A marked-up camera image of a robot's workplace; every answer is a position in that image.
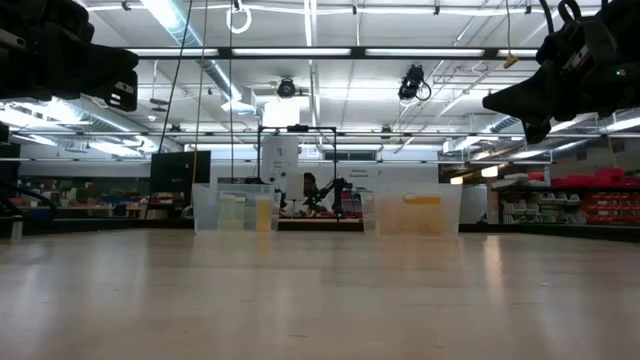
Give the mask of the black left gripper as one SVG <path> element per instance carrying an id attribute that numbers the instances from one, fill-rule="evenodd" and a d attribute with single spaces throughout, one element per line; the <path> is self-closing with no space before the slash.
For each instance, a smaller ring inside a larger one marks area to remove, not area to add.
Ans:
<path id="1" fill-rule="evenodd" d="M 88 11 L 74 0 L 0 0 L 0 99 L 49 98 L 47 46 L 92 40 Z M 75 45 L 75 97 L 136 111 L 139 57 L 124 48 Z"/>

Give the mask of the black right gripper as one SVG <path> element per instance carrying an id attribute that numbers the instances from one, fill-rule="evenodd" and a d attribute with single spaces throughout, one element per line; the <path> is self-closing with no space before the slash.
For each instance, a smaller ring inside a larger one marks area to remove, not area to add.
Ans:
<path id="1" fill-rule="evenodd" d="M 482 99 L 485 109 L 523 120 L 530 144 L 551 131 L 551 120 L 640 105 L 640 0 L 600 0 L 592 16 L 561 0 L 558 13 L 563 25 L 549 29 L 536 54 L 540 68 Z"/>

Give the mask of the slim pale yellow pill bottle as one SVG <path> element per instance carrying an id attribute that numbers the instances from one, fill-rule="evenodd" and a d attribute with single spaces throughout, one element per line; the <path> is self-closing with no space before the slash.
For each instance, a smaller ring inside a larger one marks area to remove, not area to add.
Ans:
<path id="1" fill-rule="evenodd" d="M 221 193 L 219 196 L 218 228 L 221 231 L 235 229 L 235 196 L 229 193 Z"/>

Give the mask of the clear plastic bin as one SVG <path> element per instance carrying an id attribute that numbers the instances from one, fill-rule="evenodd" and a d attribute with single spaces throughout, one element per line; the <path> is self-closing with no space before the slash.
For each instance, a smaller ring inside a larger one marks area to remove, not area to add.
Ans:
<path id="1" fill-rule="evenodd" d="M 235 229 L 221 231 L 218 228 L 219 196 L 229 193 L 235 196 Z M 280 194 L 271 185 L 259 184 L 194 184 L 193 190 L 194 230 L 219 232 L 257 232 L 255 198 L 271 196 L 273 200 L 271 231 L 277 230 L 280 212 Z"/>
<path id="2" fill-rule="evenodd" d="M 394 183 L 373 191 L 377 232 L 382 236 L 456 236 L 462 187 Z"/>

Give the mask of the black monitor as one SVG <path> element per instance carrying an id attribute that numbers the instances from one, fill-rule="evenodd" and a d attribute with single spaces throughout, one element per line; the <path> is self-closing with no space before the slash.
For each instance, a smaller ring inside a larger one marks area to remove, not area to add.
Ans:
<path id="1" fill-rule="evenodd" d="M 190 193 L 193 184 L 210 182 L 210 167 L 210 151 L 153 154 L 150 191 Z"/>

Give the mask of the shelf with red grey bins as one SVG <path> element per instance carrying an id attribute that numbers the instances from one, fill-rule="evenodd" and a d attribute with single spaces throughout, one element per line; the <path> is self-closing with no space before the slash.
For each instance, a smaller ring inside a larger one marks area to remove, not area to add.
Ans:
<path id="1" fill-rule="evenodd" d="M 640 225 L 640 177 L 619 168 L 549 183 L 532 174 L 494 191 L 501 224 Z"/>

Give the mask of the white sign board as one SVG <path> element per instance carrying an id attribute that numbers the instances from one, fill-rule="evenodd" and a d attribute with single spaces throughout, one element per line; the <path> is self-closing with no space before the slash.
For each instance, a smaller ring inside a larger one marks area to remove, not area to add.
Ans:
<path id="1" fill-rule="evenodd" d="M 283 188 L 299 173 L 299 140 L 297 137 L 274 135 L 261 145 L 260 178 L 276 188 Z"/>

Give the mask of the white paper sheet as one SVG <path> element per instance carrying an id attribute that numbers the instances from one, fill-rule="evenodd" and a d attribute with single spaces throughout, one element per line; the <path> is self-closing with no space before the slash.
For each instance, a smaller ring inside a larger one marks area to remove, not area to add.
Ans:
<path id="1" fill-rule="evenodd" d="M 303 200 L 305 180 L 303 173 L 289 173 L 286 177 L 286 186 L 284 193 L 286 198 L 291 201 Z"/>

